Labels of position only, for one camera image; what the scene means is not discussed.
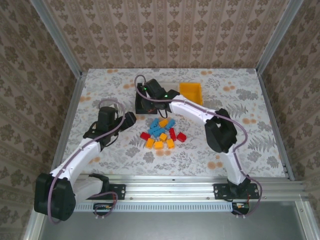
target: lego brick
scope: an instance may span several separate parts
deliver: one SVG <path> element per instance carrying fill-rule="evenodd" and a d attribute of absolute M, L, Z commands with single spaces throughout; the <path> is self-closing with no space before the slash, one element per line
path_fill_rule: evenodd
<path fill-rule="evenodd" d="M 168 119 L 163 119 L 159 122 L 159 126 L 164 128 L 168 124 Z"/>
<path fill-rule="evenodd" d="M 158 138 L 161 134 L 164 134 L 165 132 L 166 132 L 166 130 L 164 128 L 160 128 L 159 130 L 154 131 L 153 135 L 155 138 Z"/>
<path fill-rule="evenodd" d="M 151 128 L 151 129 L 148 130 L 148 133 L 149 133 L 150 135 L 152 135 L 152 134 L 154 134 L 155 131 L 157 131 L 157 130 L 159 130 L 159 129 L 161 129 L 161 127 L 159 127 L 159 126 L 153 127 L 153 128 Z"/>
<path fill-rule="evenodd" d="M 146 141 L 145 147 L 148 149 L 152 149 L 152 146 L 154 145 L 155 140 L 152 138 L 148 138 Z"/>
<path fill-rule="evenodd" d="M 177 137 L 176 137 L 175 129 L 174 129 L 174 128 L 170 128 L 169 133 L 170 133 L 171 139 L 172 139 L 173 141 L 176 141 L 176 140 L 177 140 Z"/>
<path fill-rule="evenodd" d="M 165 142 L 167 140 L 168 136 L 165 133 L 161 133 L 159 140 L 162 142 Z"/>
<path fill-rule="evenodd" d="M 172 138 L 168 139 L 166 141 L 166 144 L 168 145 L 168 149 L 174 149 L 175 148 L 175 143 L 174 143 L 174 140 Z"/>
<path fill-rule="evenodd" d="M 169 123 L 165 126 L 165 130 L 169 131 L 174 125 L 176 124 L 176 121 L 174 119 L 170 119 Z"/>
<path fill-rule="evenodd" d="M 150 129 L 153 129 L 155 127 L 157 127 L 159 124 L 159 118 L 156 118 L 155 120 L 153 120 L 153 122 L 150 124 Z"/>
<path fill-rule="evenodd" d="M 144 139 L 144 140 L 148 140 L 151 137 L 150 134 L 146 133 L 146 132 L 142 132 L 140 135 L 140 138 Z"/>
<path fill-rule="evenodd" d="M 184 135 L 182 132 L 180 132 L 180 133 L 178 134 L 178 136 L 176 136 L 176 139 L 178 139 L 180 142 L 184 143 L 185 140 L 187 139 L 187 136 Z"/>
<path fill-rule="evenodd" d="M 164 148 L 164 142 L 163 141 L 156 141 L 154 143 L 154 149 L 155 150 L 160 150 Z"/>

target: metal frame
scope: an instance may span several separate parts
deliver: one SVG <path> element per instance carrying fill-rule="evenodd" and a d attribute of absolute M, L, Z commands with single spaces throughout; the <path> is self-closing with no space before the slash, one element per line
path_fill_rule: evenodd
<path fill-rule="evenodd" d="M 36 12 L 39 14 L 41 20 L 43 21 L 45 28 L 52 36 L 54 43 L 59 48 L 60 53 L 63 55 L 65 61 L 68 63 L 74 76 L 78 80 L 81 76 L 82 68 L 77 62 L 74 52 L 67 44 L 65 37 L 60 32 L 54 18 L 51 16 L 50 11 L 47 9 L 45 1 L 31 0 L 31 3 L 34 6 Z"/>
<path fill-rule="evenodd" d="M 56 155 L 54 157 L 52 168 L 55 168 L 63 157 L 67 145 L 68 137 L 71 131 L 72 123 L 76 114 L 78 102 L 85 84 L 87 73 L 82 74 L 77 81 L 74 94 L 71 99 L 68 114 L 65 119 L 62 134 L 59 140 Z M 281 159 L 285 160 L 284 170 L 287 170 L 288 176 L 293 180 L 292 170 L 286 155 L 281 136 L 276 125 L 271 105 L 267 96 L 265 86 L 261 76 L 259 77 L 262 93 L 264 96 L 267 110 L 271 118 L 276 142 L 281 154 Z M 80 175 L 79 179 L 86 178 L 87 175 Z M 223 200 L 215 200 L 213 184 L 226 183 L 226 177 L 194 177 L 194 176 L 126 176 L 111 175 L 108 176 L 110 183 L 126 184 L 126 197 L 123 203 L 223 203 Z M 301 181 L 290 181 L 286 177 L 258 177 L 257 180 L 263 187 L 263 202 L 295 202 L 299 211 L 299 218 L 303 225 L 305 235 L 308 240 L 319 239 L 319 229 L 316 225 L 313 212 L 308 202 L 308 195 L 304 190 Z M 43 222 L 46 216 L 31 213 L 30 220 L 25 232 L 24 240 L 38 240 Z"/>
<path fill-rule="evenodd" d="M 256 65 L 257 73 L 262 74 L 267 67 L 271 57 L 286 34 L 303 1 L 304 0 L 291 0 L 288 3 L 279 23 L 277 24 L 268 44 L 262 53 L 262 56 L 259 59 L 258 64 Z"/>

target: yellow bin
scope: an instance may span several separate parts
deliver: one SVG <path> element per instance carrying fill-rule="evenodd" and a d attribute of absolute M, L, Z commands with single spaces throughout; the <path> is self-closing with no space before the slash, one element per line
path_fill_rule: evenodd
<path fill-rule="evenodd" d="M 203 105 L 201 84 L 194 82 L 181 82 L 179 92 L 188 100 Z"/>

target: gray floor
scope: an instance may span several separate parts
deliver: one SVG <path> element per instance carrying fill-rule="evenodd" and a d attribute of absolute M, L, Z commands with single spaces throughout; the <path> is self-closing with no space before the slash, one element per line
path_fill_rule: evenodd
<path fill-rule="evenodd" d="M 74 213 L 60 223 L 43 224 L 41 240 L 304 240 L 293 202 L 263 202 L 246 219 L 229 212 Z"/>

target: blue lego brick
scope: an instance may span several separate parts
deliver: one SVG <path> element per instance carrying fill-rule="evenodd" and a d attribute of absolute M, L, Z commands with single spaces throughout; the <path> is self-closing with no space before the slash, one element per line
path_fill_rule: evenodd
<path fill-rule="evenodd" d="M 150 129 L 157 127 L 158 124 L 159 124 L 159 118 L 154 119 L 153 122 L 150 124 Z"/>
<path fill-rule="evenodd" d="M 165 126 L 165 130 L 169 131 L 175 124 L 176 121 L 174 119 L 171 119 L 169 123 Z"/>
<path fill-rule="evenodd" d="M 159 130 L 156 130 L 153 132 L 153 135 L 155 138 L 160 137 L 161 134 L 164 134 L 166 130 L 164 128 L 160 128 Z"/>
<path fill-rule="evenodd" d="M 155 131 L 157 131 L 159 129 L 161 129 L 160 126 L 153 127 L 153 128 L 148 130 L 148 134 L 152 135 L 152 134 L 154 134 Z"/>

